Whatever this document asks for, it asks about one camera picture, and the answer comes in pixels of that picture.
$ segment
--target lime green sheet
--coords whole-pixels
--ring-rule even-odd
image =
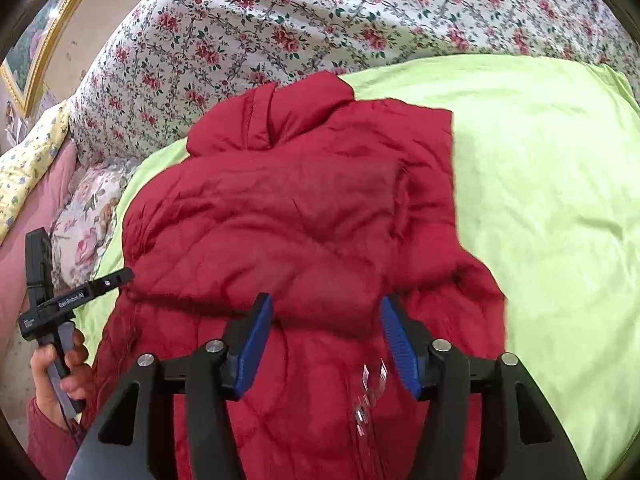
[[[453,111],[460,241],[508,297],[507,348],[588,478],[605,478],[640,427],[640,110],[626,79],[604,66],[484,55],[343,79],[358,99]],[[153,172],[186,156],[184,145],[143,163],[119,219]],[[99,275],[122,265],[120,232]],[[112,294],[80,314],[92,355],[113,303]]]
[[[129,204],[153,177],[169,166],[182,162],[189,156],[186,145],[187,139],[176,140],[173,144],[155,152],[140,164],[129,185],[124,190],[120,203],[116,208],[117,224],[113,231],[113,238],[107,250],[104,251],[97,270],[94,271],[95,277],[111,274],[123,267],[122,219],[127,212]],[[76,309],[76,326],[84,333],[84,345],[89,351],[89,364],[94,362],[98,343],[102,339],[102,329],[106,325],[117,299],[118,290],[116,289],[89,302],[84,307]]]

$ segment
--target black cable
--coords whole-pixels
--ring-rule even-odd
[[[60,412],[62,413],[62,418],[65,421],[66,430],[69,432],[69,435],[71,435],[71,438],[74,440],[74,444],[76,444],[76,450],[78,450],[80,449],[80,443],[76,439],[76,434],[71,430],[71,425],[69,424],[69,421],[66,418],[65,410],[62,407],[62,402],[60,402],[60,399],[58,399],[58,405],[60,406]]]

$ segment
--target blue gripper pad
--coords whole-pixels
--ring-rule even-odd
[[[254,384],[255,374],[258,371],[264,347],[267,345],[269,328],[273,318],[273,302],[269,294],[260,293],[258,295],[250,317],[254,318],[253,326],[244,342],[244,346],[242,346],[237,361],[234,393],[238,399]]]
[[[396,302],[398,300],[391,296],[383,298],[380,304],[380,319],[385,331],[386,344],[393,355],[402,385],[412,396],[419,399],[422,394],[422,385],[418,371],[418,356],[401,322],[401,316],[406,320],[409,318],[404,312],[398,312],[398,308],[394,305]]]

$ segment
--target gold frame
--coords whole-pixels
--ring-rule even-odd
[[[51,61],[51,56],[58,45],[58,41],[60,40],[62,32],[65,30],[66,24],[78,8],[80,1],[81,0],[62,0],[62,4],[58,9],[58,15],[51,22],[47,23],[44,39],[40,39],[38,53],[30,65],[24,93],[14,81],[14,76],[9,69],[7,61],[2,62],[2,67],[0,68],[2,79],[4,79],[9,94],[11,94],[11,98],[22,117],[28,118],[36,111],[34,109],[38,100],[42,97],[42,84],[47,67]]]

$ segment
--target finger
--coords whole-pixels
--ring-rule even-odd
[[[93,382],[94,371],[89,365],[84,364],[74,368],[71,375],[62,379],[60,381],[60,388],[65,390],[67,393],[71,393],[81,386],[85,386],[86,384]]]
[[[41,346],[31,356],[31,373],[39,403],[57,402],[57,397],[47,375],[47,367],[55,360],[56,349],[53,345]]]
[[[74,342],[74,346],[82,346],[82,343],[84,343],[84,334],[76,328],[71,339]]]
[[[95,385],[93,383],[86,384],[76,388],[71,393],[67,394],[70,399],[73,400],[89,400],[95,396]]]
[[[65,354],[65,363],[69,368],[73,368],[84,363],[89,357],[86,346],[76,346]]]

